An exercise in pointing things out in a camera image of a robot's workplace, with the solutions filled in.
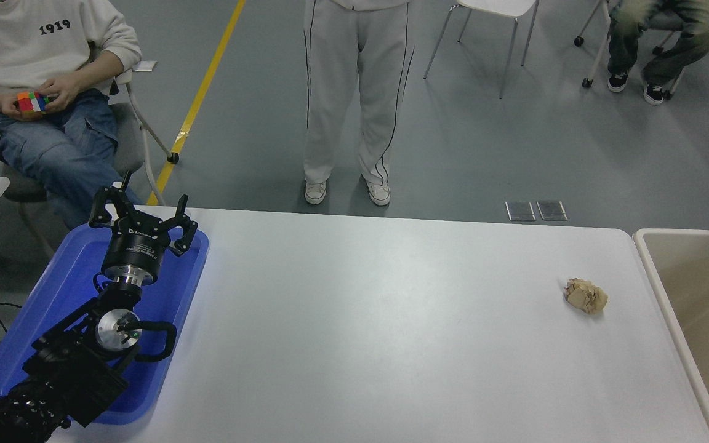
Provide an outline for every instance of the chair leg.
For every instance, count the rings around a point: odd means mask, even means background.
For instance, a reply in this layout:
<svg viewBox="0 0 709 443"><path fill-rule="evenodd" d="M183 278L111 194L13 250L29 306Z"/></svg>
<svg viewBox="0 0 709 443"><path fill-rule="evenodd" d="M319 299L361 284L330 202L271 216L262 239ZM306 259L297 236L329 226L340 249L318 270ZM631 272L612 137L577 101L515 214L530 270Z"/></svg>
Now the chair leg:
<svg viewBox="0 0 709 443"><path fill-rule="evenodd" d="M675 77L675 81L672 82L672 87L667 90L667 92L664 94L664 98L667 100L672 98L672 95L675 95L675 91L678 89L678 84L680 83L680 78L683 76L683 72L686 70L686 68L682 68L678 76Z"/></svg>
<svg viewBox="0 0 709 443"><path fill-rule="evenodd" d="M675 33L677 33L677 31L669 31L669 34L667 34L667 36L664 37L664 39L661 41L661 43L659 43L654 48L652 48L652 53L654 55L660 55L663 52L663 45L665 45L669 41L669 39L672 38L672 36Z"/></svg>
<svg viewBox="0 0 709 443"><path fill-rule="evenodd" d="M428 66L425 68L425 74L423 74L423 79L426 79L428 77L428 70L431 68L431 63L434 62L434 57L436 56L436 50L439 49L439 42L442 41L442 36L445 34L445 29L447 28L447 23L451 19L451 14L453 13L453 9L456 9L459 7L459 4L455 4L451 6L450 10L447 11L447 17L445 18L445 24L442 25L442 32L439 33L439 39L436 40L436 45L434 47L434 52L431 53L431 60L428 60Z"/></svg>
<svg viewBox="0 0 709 443"><path fill-rule="evenodd" d="M524 66L524 60L527 58L527 50L529 49L529 40L532 39L532 29L535 28L535 14L538 13L538 4L540 0L535 0L535 9L532 11L532 21L529 23L529 34L527 34L527 42L524 45L524 55L521 56L521 65Z"/></svg>
<svg viewBox="0 0 709 443"><path fill-rule="evenodd" d="M582 37L582 34L585 33L585 29L590 25L590 22L593 20L593 17L596 15L596 12L598 11L598 7L601 6L601 3L603 0L596 0L596 3L593 6L593 11L590 12L590 16L587 17L587 22L585 22L585 25L582 27L582 30L579 31L579 35L576 36L576 39L574 39L574 45L577 45L577 47L580 47L583 42L585 42L585 38Z"/></svg>
<svg viewBox="0 0 709 443"><path fill-rule="evenodd" d="M510 48L507 51L507 62L505 62L505 70L503 71L502 84L500 85L500 99L502 99L505 90L505 81L507 80L507 68L510 65L510 58L513 56L513 42L516 39L516 29L518 28L518 18L513 19L513 34L510 36Z"/></svg>
<svg viewBox="0 0 709 443"><path fill-rule="evenodd" d="M169 161L169 163L175 164L179 162L179 154L175 152L171 152L170 149L166 148L165 144L160 140L160 137L158 137L157 134L152 130L152 127L149 125L149 123L146 123L146 119L144 118L144 115L141 114L141 109L138 107L138 102L135 100L135 94L133 94L133 90L130 87L130 84L126 84L127 88L127 97L130 98L130 104L133 106L133 110L135 111L135 117L138 117L138 122L141 123L141 126L146 128L146 131L149 131L149 134L152 135L152 138L158 143L158 146L160 146L161 149L163 149L163 152L166 154L166 159Z"/></svg>
<svg viewBox="0 0 709 443"><path fill-rule="evenodd" d="M37 239L37 242L40 244L40 247L42 247L42 251L48 255L48 258L51 258L54 256L54 250L51 248L50 244L48 244L48 240L43 236L39 230L37 230L36 227L34 227L34 223L31 222L31 219L29 218L28 214L26 213L26 205L22 204L22 202L19 202L17 204L18 207L18 215L20 216L20 219L23 220L23 224L26 225L26 229L29 230L32 236L34 236L35 239Z"/></svg>
<svg viewBox="0 0 709 443"><path fill-rule="evenodd" d="M464 26L461 27L461 33L459 33L459 39L457 39L456 42L461 43L461 37L464 36L464 30L467 28L467 23L470 22L471 15L472 15L472 9L470 9L470 11L467 12L467 19L464 20Z"/></svg>
<svg viewBox="0 0 709 443"><path fill-rule="evenodd" d="M146 139L146 130L141 128L141 138L143 138L144 145L144 171L146 172L146 180L150 183L150 188L152 188L152 193L155 194L155 199L158 200L158 204L161 206L166 206L166 200L163 199L163 194L158 189L158 184L155 183L154 174L152 174L152 160L150 160L150 150L149 144Z"/></svg>
<svg viewBox="0 0 709 443"><path fill-rule="evenodd" d="M603 15L606 17L607 23L609 22L609 8L607 6L607 2L605 0L601 0L601 5L603 9ZM590 72L588 73L588 76L585 77L582 81L582 87L590 87L593 86L593 79L596 76L596 70L598 66L600 65L600 61L603 58L603 53L606 52L607 45L609 44L609 31L605 32L603 35L603 40L601 41L601 45L598 48L598 54L596 55L596 59L593 61L593 67L590 68Z"/></svg>

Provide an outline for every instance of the rubik's cube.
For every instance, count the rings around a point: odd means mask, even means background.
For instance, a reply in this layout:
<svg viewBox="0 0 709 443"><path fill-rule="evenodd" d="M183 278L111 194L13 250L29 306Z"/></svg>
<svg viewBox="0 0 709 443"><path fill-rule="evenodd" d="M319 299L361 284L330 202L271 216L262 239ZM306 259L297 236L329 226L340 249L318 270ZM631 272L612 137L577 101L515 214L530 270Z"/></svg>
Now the rubik's cube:
<svg viewBox="0 0 709 443"><path fill-rule="evenodd" d="M50 98L43 97L39 92L19 92L18 110L22 113L46 112L46 104Z"/></svg>

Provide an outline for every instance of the shoe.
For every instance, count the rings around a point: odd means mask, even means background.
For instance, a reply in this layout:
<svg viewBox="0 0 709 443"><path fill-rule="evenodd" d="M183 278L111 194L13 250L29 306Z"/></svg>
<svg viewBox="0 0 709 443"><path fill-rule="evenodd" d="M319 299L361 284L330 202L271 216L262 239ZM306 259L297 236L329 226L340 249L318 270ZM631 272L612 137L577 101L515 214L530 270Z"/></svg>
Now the shoe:
<svg viewBox="0 0 709 443"><path fill-rule="evenodd" d="M371 182L366 182L368 185L368 196L371 201L378 206L384 206L390 202L390 188L388 185L375 185Z"/></svg>
<svg viewBox="0 0 709 443"><path fill-rule="evenodd" d="M628 83L628 73L612 74L609 78L609 90L611 92L621 92Z"/></svg>
<svg viewBox="0 0 709 443"><path fill-rule="evenodd" d="M653 106L663 103L663 87L655 84L644 85L644 101Z"/></svg>
<svg viewBox="0 0 709 443"><path fill-rule="evenodd" d="M306 188L304 191L306 196L306 202L312 205L318 205L327 196L327 182L321 183L308 183L306 182Z"/></svg>

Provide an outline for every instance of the knee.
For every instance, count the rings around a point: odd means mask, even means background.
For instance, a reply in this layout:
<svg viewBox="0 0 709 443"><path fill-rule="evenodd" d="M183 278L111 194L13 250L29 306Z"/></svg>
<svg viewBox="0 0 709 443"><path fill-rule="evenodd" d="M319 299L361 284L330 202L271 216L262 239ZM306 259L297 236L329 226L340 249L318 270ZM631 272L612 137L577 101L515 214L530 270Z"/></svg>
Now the knee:
<svg viewBox="0 0 709 443"><path fill-rule="evenodd" d="M709 51L709 20L695 23L690 29L684 31L684 34L691 36L692 42L705 52Z"/></svg>
<svg viewBox="0 0 709 443"><path fill-rule="evenodd" d="M623 2L611 11L612 36L639 36L647 28L648 11L632 2Z"/></svg>

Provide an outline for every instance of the blue jeans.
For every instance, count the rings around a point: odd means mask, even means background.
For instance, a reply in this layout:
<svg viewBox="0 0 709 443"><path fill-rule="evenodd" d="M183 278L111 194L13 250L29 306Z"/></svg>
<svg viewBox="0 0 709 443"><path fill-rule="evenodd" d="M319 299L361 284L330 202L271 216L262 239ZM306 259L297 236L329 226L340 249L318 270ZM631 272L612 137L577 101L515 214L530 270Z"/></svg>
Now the blue jeans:
<svg viewBox="0 0 709 443"><path fill-rule="evenodd" d="M45 186L48 203L70 229L88 222L98 189L121 182L113 168L116 145L116 120L97 89L37 121L0 113L0 160ZM126 194L141 204L132 191Z"/></svg>
<svg viewBox="0 0 709 443"><path fill-rule="evenodd" d="M667 8L677 12L686 24L677 44L647 63L642 78L650 84L666 84L686 65L709 53L709 0L621 0L611 11L610 73L630 70L649 18Z"/></svg>

